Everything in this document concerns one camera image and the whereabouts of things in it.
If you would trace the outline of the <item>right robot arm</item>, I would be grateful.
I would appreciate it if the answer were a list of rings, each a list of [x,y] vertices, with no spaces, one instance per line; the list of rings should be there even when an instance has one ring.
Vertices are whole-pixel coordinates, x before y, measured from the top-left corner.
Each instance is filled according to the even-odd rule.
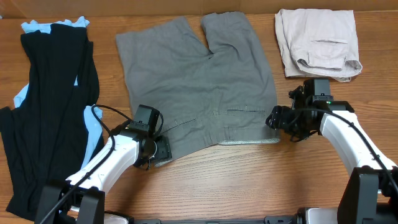
[[[285,131],[292,142],[323,136],[349,173],[337,208],[306,208],[296,223],[397,223],[397,164],[371,141],[348,102],[275,106],[266,124]]]

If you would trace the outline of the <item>grey shorts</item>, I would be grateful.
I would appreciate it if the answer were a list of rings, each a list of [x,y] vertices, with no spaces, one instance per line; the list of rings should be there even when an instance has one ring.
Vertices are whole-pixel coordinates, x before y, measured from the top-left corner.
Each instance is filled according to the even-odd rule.
[[[131,108],[151,106],[179,159],[215,144],[269,144],[265,120],[277,104],[259,38],[242,12],[201,20],[201,42],[184,17],[116,36]]]

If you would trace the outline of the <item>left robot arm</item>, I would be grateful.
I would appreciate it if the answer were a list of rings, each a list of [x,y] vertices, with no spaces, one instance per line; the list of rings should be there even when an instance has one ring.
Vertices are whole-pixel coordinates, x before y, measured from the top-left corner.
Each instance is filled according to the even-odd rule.
[[[84,168],[44,187],[36,223],[134,223],[133,217],[105,210],[106,194],[127,168],[149,168],[159,159],[169,159],[169,140],[157,135],[152,125],[135,121],[109,133],[104,148]]]

